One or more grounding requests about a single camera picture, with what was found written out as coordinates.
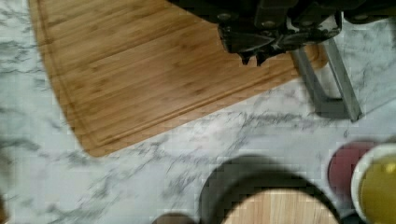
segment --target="yellow liquid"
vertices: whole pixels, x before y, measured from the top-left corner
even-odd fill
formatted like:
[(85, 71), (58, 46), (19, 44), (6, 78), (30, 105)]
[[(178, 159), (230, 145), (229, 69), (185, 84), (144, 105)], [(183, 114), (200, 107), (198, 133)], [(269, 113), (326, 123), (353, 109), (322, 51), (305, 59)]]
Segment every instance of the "yellow liquid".
[(373, 224), (396, 223), (396, 155), (379, 159), (369, 167), (361, 181), (360, 203)]

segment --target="wooden lid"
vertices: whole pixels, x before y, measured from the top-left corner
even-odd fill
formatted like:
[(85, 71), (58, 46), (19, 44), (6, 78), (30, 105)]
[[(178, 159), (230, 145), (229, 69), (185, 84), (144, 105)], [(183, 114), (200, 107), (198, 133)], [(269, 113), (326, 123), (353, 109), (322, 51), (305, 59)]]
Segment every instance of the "wooden lid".
[(295, 189), (270, 189), (253, 195), (229, 213), (223, 224), (336, 224), (318, 199)]

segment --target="metal leg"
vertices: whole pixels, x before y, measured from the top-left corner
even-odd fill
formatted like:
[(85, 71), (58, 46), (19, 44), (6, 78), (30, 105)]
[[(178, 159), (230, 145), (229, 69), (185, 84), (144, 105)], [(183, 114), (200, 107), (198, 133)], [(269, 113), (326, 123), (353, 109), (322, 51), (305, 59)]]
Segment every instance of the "metal leg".
[(312, 68), (311, 62), (306, 57), (304, 49), (294, 50), (291, 54), (311, 96), (316, 113), (323, 118), (351, 119), (352, 121), (356, 121), (361, 117), (361, 108), (347, 76), (347, 70), (338, 48), (333, 39), (329, 40), (324, 47), (332, 74), (341, 93), (341, 98), (329, 97), (324, 92)]

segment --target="wooden cutting board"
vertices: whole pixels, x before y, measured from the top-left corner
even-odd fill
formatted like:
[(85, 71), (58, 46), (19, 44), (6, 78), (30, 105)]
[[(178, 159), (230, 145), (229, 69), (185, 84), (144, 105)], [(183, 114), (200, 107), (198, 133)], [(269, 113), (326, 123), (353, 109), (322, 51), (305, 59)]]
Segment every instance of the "wooden cutting board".
[[(243, 66), (215, 24), (165, 0), (30, 0), (30, 10), (52, 88), (92, 156), (297, 77), (289, 54)], [(326, 63), (318, 47), (306, 51)]]

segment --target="marble countertop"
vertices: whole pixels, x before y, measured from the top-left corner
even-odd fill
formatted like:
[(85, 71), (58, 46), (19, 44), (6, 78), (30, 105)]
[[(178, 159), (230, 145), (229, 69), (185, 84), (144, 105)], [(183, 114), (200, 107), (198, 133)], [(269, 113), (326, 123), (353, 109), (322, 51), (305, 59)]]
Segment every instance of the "marble countertop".
[[(336, 42), (366, 113), (356, 123), (315, 116), (296, 79), (96, 159), (83, 152), (54, 97), (27, 2), (0, 1), (0, 191), (9, 223), (149, 224), (170, 211), (197, 219), (214, 168), (251, 153), (290, 166), (347, 213), (325, 169), (344, 143), (396, 134), (396, 22), (345, 23)], [(318, 72), (332, 91), (329, 69)]]

